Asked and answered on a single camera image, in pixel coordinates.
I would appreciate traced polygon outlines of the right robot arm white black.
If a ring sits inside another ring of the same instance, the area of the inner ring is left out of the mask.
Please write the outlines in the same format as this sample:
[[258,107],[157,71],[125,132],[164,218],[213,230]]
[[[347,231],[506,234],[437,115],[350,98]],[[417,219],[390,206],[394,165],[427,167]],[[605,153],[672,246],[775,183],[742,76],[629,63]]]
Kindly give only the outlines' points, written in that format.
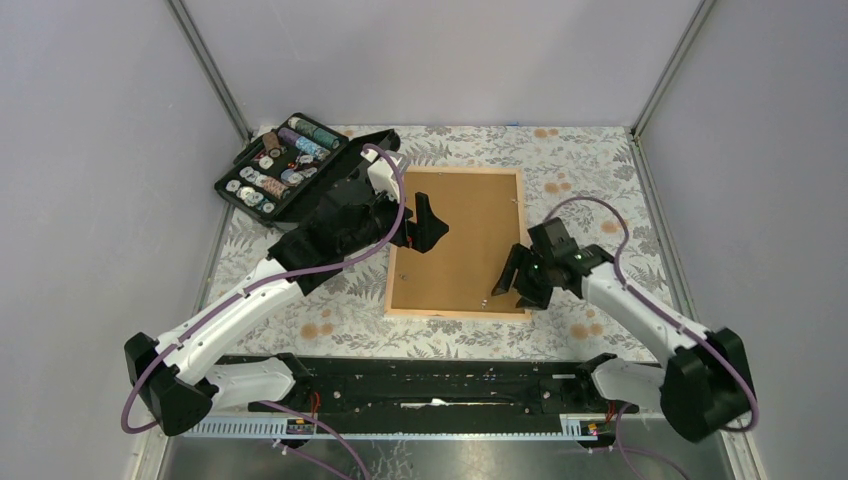
[[561,289],[616,320],[655,358],[653,365],[601,354],[579,367],[575,402],[597,412],[610,401],[664,415],[678,435],[699,442],[759,407],[747,354],[732,330],[711,330],[659,302],[625,274],[602,247],[578,245],[563,222],[549,219],[514,244],[492,293],[515,291],[522,310],[548,308]]

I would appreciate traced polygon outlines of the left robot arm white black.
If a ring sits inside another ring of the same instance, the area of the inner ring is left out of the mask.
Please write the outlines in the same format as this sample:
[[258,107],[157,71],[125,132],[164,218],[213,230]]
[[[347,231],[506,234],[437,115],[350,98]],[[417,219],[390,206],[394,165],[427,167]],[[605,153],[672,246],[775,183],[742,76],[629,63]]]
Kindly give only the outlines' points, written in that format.
[[232,406],[276,401],[288,411],[304,407],[311,387],[283,360],[221,365],[219,359],[274,310],[383,246],[430,251],[449,226],[426,194],[416,193],[414,206],[407,209],[392,190],[377,191],[366,180],[330,187],[224,297],[169,332],[138,333],[125,343],[131,396],[144,402],[167,436]]

